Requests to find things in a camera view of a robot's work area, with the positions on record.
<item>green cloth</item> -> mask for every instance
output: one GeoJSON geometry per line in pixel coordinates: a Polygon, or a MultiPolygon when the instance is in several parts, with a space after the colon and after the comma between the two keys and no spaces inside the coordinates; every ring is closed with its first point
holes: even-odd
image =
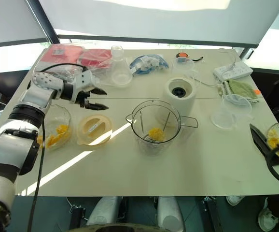
{"type": "Polygon", "coordinates": [[[235,80],[228,80],[228,84],[234,94],[238,94],[245,98],[257,99],[257,95],[249,84],[235,80]]]}

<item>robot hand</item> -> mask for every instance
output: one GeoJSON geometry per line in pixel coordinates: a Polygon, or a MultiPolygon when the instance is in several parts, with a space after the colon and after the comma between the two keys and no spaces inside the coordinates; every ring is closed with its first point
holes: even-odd
{"type": "Polygon", "coordinates": [[[108,109],[102,104],[91,104],[90,93],[106,94],[95,87],[89,70],[71,83],[45,72],[33,75],[28,89],[0,127],[0,231],[10,223],[17,176],[31,171],[36,160],[40,146],[36,139],[52,99],[65,99],[86,109],[108,109]]]}

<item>black cable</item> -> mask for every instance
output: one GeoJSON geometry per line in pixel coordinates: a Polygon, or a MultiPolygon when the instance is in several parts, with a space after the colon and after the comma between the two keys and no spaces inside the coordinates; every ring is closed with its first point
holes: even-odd
{"type": "Polygon", "coordinates": [[[266,164],[268,167],[268,170],[270,171],[270,173],[279,181],[279,174],[275,171],[275,169],[273,168],[272,165],[272,158],[275,155],[275,153],[279,151],[279,147],[273,149],[267,156],[266,156],[266,164]]]}
{"type": "Polygon", "coordinates": [[[41,154],[41,160],[40,160],[40,167],[39,167],[37,187],[35,188],[33,202],[32,202],[32,206],[31,206],[31,210],[30,210],[30,216],[29,216],[29,221],[28,221],[27,232],[31,232],[31,229],[32,229],[34,210],[35,210],[35,205],[37,203],[37,198],[38,198],[38,193],[39,193],[39,188],[40,188],[40,181],[41,181],[41,177],[42,177],[42,168],[43,168],[43,160],[44,160],[44,153],[45,153],[45,125],[44,125],[44,121],[42,123],[42,130],[43,130],[42,154],[41,154]]]}
{"type": "Polygon", "coordinates": [[[82,68],[83,68],[83,71],[86,71],[86,70],[87,70],[87,67],[84,66],[84,65],[81,65],[81,64],[60,63],[60,64],[54,64],[54,65],[51,65],[51,66],[49,66],[49,67],[47,67],[47,68],[45,68],[45,69],[42,69],[41,72],[44,72],[44,71],[46,71],[46,70],[49,70],[49,69],[51,69],[51,68],[53,68],[53,67],[60,66],[60,65],[75,65],[75,66],[82,67],[82,68]]]}

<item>table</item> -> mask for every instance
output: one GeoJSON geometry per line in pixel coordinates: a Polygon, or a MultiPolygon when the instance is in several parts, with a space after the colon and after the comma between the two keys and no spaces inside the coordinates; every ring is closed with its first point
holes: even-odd
{"type": "MultiPolygon", "coordinates": [[[[163,54],[169,61],[178,52],[190,57],[203,56],[196,68],[205,81],[212,81],[212,70],[228,64],[228,53],[219,50],[127,50],[127,55],[163,54]]],[[[218,109],[221,99],[215,88],[201,86],[190,116],[196,117],[199,128],[187,141],[176,139],[172,146],[157,157],[148,157],[137,148],[133,132],[125,121],[139,103],[160,96],[161,83],[171,77],[170,71],[137,76],[126,89],[104,88],[107,96],[92,97],[91,102],[109,106],[101,112],[112,120],[114,137],[106,145],[90,151],[76,144],[76,136],[62,148],[45,152],[41,196],[224,196],[279,194],[279,181],[268,171],[265,159],[253,144],[249,123],[243,122],[233,130],[221,130],[209,119],[218,109]]],[[[31,78],[29,71],[0,116],[0,125],[26,89],[31,78]]],[[[256,88],[251,77],[240,79],[256,88]]],[[[53,101],[66,107],[76,125],[81,118],[94,112],[53,101]]],[[[265,132],[276,119],[265,100],[253,106],[250,123],[265,132]]],[[[16,192],[31,195],[36,186],[38,164],[16,181],[16,192]]]]}

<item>white power strip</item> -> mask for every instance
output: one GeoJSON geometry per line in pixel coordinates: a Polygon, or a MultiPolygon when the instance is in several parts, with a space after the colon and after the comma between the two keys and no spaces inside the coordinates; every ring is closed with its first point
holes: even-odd
{"type": "Polygon", "coordinates": [[[213,70],[213,74],[222,81],[249,76],[252,72],[253,70],[242,61],[236,62],[234,67],[233,64],[229,64],[213,70]]]}

